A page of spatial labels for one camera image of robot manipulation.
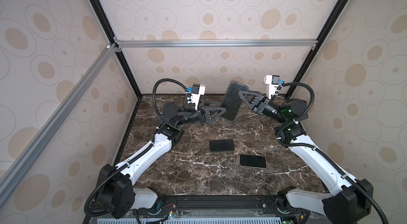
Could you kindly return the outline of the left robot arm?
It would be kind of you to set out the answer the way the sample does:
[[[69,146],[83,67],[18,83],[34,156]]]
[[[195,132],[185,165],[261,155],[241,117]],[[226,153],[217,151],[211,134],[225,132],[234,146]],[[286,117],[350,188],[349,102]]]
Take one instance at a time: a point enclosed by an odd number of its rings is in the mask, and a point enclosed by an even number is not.
[[[164,105],[159,112],[161,123],[152,139],[126,160],[115,166],[107,164],[100,170],[96,188],[85,203],[85,214],[90,217],[110,214],[120,219],[131,210],[154,208],[159,198],[157,193],[151,189],[135,189],[137,180],[181,141],[184,135],[182,124],[211,124],[225,112],[226,108],[211,105],[202,105],[188,112],[174,102]]]

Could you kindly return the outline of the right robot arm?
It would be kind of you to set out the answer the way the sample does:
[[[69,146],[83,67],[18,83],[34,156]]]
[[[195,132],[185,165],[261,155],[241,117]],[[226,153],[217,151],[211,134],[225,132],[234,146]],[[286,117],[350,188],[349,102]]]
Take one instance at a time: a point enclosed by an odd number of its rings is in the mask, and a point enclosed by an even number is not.
[[[302,208],[327,217],[333,224],[355,224],[368,216],[374,205],[373,186],[346,172],[307,135],[300,121],[307,119],[315,94],[308,87],[310,100],[292,99],[284,105],[257,91],[238,95],[257,114],[278,121],[277,141],[302,159],[326,186],[326,193],[286,188],[279,193],[284,208]]]

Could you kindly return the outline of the black phone middle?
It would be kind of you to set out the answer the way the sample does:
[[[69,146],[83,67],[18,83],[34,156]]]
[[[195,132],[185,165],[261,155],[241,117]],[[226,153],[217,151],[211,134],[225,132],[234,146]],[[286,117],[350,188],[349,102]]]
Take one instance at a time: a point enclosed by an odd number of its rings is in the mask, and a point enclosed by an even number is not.
[[[211,152],[234,151],[235,145],[234,145],[234,141],[231,139],[211,140],[209,142],[209,149]]]

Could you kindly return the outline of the black phone near right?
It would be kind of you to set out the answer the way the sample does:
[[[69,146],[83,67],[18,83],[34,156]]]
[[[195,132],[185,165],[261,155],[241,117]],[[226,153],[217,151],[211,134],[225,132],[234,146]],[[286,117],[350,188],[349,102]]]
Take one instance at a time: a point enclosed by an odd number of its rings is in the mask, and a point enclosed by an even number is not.
[[[239,164],[242,167],[267,168],[266,158],[260,155],[239,155]]]

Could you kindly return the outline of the horizontal aluminium rail back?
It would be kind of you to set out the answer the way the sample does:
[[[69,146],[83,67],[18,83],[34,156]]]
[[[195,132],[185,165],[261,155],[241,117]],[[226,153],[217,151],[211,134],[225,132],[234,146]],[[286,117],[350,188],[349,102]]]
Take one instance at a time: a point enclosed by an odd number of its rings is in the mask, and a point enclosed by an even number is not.
[[[316,39],[224,39],[224,40],[168,40],[168,41],[124,41],[119,40],[120,48],[238,48],[274,46],[316,46]]]

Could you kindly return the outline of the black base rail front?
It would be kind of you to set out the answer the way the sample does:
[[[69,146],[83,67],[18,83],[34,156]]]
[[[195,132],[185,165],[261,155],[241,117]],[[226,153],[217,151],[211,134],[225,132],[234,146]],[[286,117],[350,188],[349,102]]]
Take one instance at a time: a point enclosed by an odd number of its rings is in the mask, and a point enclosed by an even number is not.
[[[124,199],[113,200],[113,203],[97,202],[91,200],[90,205],[85,207],[86,214],[91,217],[99,217],[106,214],[115,219],[123,218],[128,212],[133,215],[151,218],[153,216],[170,218],[170,211],[177,214],[187,214],[190,211],[237,211],[256,212],[260,215],[273,215],[290,220],[295,224],[304,224],[311,216],[311,210],[294,208],[280,195],[209,195],[209,196],[159,196],[151,207],[132,205],[136,201],[130,200],[129,196]]]

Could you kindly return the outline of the black frame post right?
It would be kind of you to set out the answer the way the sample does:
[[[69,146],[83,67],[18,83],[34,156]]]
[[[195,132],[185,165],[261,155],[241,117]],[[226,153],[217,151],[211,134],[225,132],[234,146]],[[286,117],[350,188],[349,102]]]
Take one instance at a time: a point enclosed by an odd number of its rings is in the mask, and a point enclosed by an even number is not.
[[[350,0],[338,0],[335,3],[335,6],[334,6],[331,14],[329,14],[325,24],[323,25],[323,27],[316,39],[318,41],[316,46],[314,48],[311,48],[311,50],[307,54],[302,66],[300,67],[298,73],[294,77],[293,82],[300,83],[302,81],[302,79],[304,78],[308,69],[310,68],[311,64],[315,60],[316,55],[318,54],[319,50],[323,46],[325,40],[329,36],[331,30],[333,29],[334,25],[338,21],[338,18],[344,11],[344,9],[349,1]]]

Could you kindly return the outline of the black frame post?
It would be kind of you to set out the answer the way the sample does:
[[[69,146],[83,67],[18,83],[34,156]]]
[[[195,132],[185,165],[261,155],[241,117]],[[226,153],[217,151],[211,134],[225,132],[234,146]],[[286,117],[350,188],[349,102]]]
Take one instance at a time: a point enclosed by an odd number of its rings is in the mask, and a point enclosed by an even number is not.
[[[307,54],[302,66],[300,67],[298,73],[294,77],[293,82],[300,83],[302,81],[302,79],[304,78],[308,69],[310,68],[311,64],[315,60],[316,55],[318,54],[319,50],[323,46],[325,40],[329,36],[331,30],[333,29],[334,25],[338,21],[338,18],[344,11],[344,9],[349,1],[350,0],[338,0],[335,3],[335,6],[334,6],[331,14],[329,14],[325,24],[323,25],[323,27],[316,39],[318,41],[316,46],[314,48],[311,48],[311,50]]]
[[[105,33],[109,43],[117,44],[118,42],[116,41],[116,36],[114,34],[110,21],[107,17],[107,14],[105,13],[104,8],[102,7],[100,0],[89,0],[89,2],[93,8],[95,15],[98,18],[100,25],[102,26],[102,30]],[[125,55],[123,54],[123,52],[121,50],[119,50],[116,52],[116,57],[118,58],[119,63],[121,65],[121,67],[123,68],[124,73],[129,81],[136,97],[138,99],[141,99],[143,95],[135,81],[135,77],[131,72],[130,66],[125,58]]]

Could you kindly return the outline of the black frame post left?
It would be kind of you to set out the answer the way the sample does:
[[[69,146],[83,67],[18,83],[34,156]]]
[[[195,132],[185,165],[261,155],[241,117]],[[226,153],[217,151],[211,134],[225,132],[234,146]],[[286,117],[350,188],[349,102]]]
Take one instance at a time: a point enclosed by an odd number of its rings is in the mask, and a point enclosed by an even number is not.
[[[102,30],[105,33],[109,43],[117,44],[118,42],[116,41],[116,36],[114,34],[110,21],[107,17],[107,14],[105,13],[104,8],[102,7],[100,0],[89,0],[89,2],[93,8],[95,15],[98,18],[100,25],[102,26]],[[119,50],[116,52],[116,57],[118,58],[119,63],[121,65],[121,67],[123,68],[124,73],[129,81],[136,97],[138,99],[141,99],[143,95],[135,81],[135,77],[131,72],[130,66],[125,58],[125,55],[123,54],[123,52],[121,50]]]

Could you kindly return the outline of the aluminium rail left wall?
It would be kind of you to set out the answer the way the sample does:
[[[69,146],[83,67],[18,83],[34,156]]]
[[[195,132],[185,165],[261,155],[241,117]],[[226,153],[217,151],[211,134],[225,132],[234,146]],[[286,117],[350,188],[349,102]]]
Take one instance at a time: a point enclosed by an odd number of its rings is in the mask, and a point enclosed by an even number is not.
[[[93,83],[103,66],[115,54],[118,44],[111,43],[95,60],[91,68],[70,91],[65,100],[54,111],[52,116],[38,131],[33,140],[24,149],[1,180],[1,208],[7,203],[13,192],[17,189],[25,175],[42,154],[48,143],[54,137],[73,108]]]

